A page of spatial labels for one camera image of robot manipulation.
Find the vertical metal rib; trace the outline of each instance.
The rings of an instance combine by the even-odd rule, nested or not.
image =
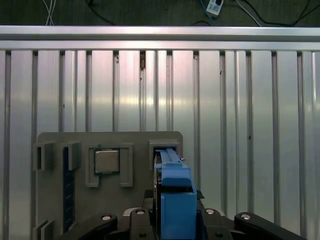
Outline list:
[[[174,61],[173,61],[173,54],[167,55],[167,94],[166,94],[166,101],[167,101],[167,131],[174,130],[174,84],[173,84],[173,75],[174,72]]]
[[[119,130],[119,53],[113,53],[113,131],[117,132]]]
[[[169,122],[167,51],[158,51],[156,54],[156,60],[157,130],[167,131]]]
[[[236,62],[235,52],[225,52],[226,96],[226,216],[237,213],[237,131],[236,131]]]
[[[75,131],[86,131],[87,116],[87,76],[86,51],[76,52],[76,105],[75,105]]]
[[[298,62],[296,51],[277,52],[279,209],[285,229],[300,234]]]
[[[59,105],[58,105],[58,116],[59,116],[59,120],[58,120],[58,127],[59,127],[59,132],[63,132],[64,131],[64,124],[63,124],[63,102],[64,102],[64,77],[65,77],[65,65],[66,63],[66,55],[64,51],[60,51],[60,58],[59,58]]]
[[[183,156],[194,176],[194,53],[173,51],[173,129],[183,135]]]
[[[145,52],[144,119],[145,130],[155,131],[157,121],[157,61],[155,51]]]
[[[5,239],[8,237],[6,225],[4,224],[6,219],[6,205],[5,203],[8,196],[7,184],[8,181],[5,179],[6,172],[8,169],[5,167],[8,166],[8,159],[5,157],[5,145],[6,145],[6,52],[0,51],[0,239]]]
[[[279,185],[279,100],[278,100],[278,58],[272,53],[272,110],[273,110],[273,205],[274,223],[280,225]]]
[[[37,142],[37,98],[38,98],[38,67],[39,67],[39,58],[38,52],[34,52],[32,56],[32,89],[31,89],[31,103],[32,103],[32,110],[31,110],[31,147],[33,144]],[[33,159],[34,152],[31,151],[31,159]],[[33,228],[36,226],[36,199],[37,199],[37,190],[36,190],[36,173],[32,171],[33,161],[31,160],[29,163],[30,171],[30,236],[32,233]]]
[[[248,66],[246,53],[235,53],[236,213],[248,211]]]
[[[305,108],[303,53],[297,56],[298,71],[298,115],[299,115],[299,189],[300,189],[300,235],[307,238],[306,220],[306,165],[305,165]]]
[[[220,55],[220,116],[221,116],[221,208],[227,212],[227,106],[226,106],[226,57]]]
[[[139,59],[139,51],[119,51],[119,131],[140,130]]]
[[[319,95],[320,95],[320,53],[319,52],[313,52],[312,53],[312,117],[313,117],[313,132],[314,132],[314,166],[312,165],[312,162],[310,163],[310,166],[313,168],[313,174],[315,176],[315,188],[313,191],[315,191],[315,202],[313,206],[320,206],[320,190],[319,190],[319,182],[320,182],[320,163],[318,162],[319,156],[320,156],[320,148],[317,147],[317,143],[320,141],[320,125],[316,124],[320,122],[320,111],[319,111]],[[319,207],[316,207],[316,210],[313,208],[313,211],[315,211],[315,219],[314,219],[314,235],[315,239],[319,239],[320,233],[319,233],[319,224],[320,224],[320,210]]]
[[[10,99],[11,99],[11,52],[5,53],[4,66],[4,151],[3,151],[3,240],[9,239],[9,178],[10,178]]]
[[[6,119],[6,52],[0,51],[0,239],[4,235],[4,191],[5,191],[5,119]]]
[[[248,92],[248,212],[253,213],[254,211],[254,159],[253,159],[253,113],[252,113],[252,60],[251,53],[246,53],[246,65],[247,65],[247,92]]]
[[[200,107],[199,107],[199,55],[193,55],[194,89],[194,182],[200,188]]]
[[[91,131],[113,130],[113,52],[92,51]]]
[[[220,53],[199,52],[200,189],[206,208],[222,210]]]
[[[253,211],[274,221],[273,86],[270,51],[251,52]]]
[[[316,183],[316,141],[314,122],[315,82],[313,73],[313,56],[309,51],[302,53],[302,97],[304,142],[305,184],[305,225],[306,238],[319,239],[317,225],[317,183]]]
[[[76,52],[65,51],[62,89],[63,131],[76,130]]]
[[[9,239],[29,238],[31,232],[32,63],[31,51],[12,52]]]
[[[92,103],[92,51],[86,52],[86,131],[91,132],[91,103]]]
[[[146,53],[140,53],[139,59],[140,81],[139,81],[139,113],[140,113],[140,131],[146,130]]]

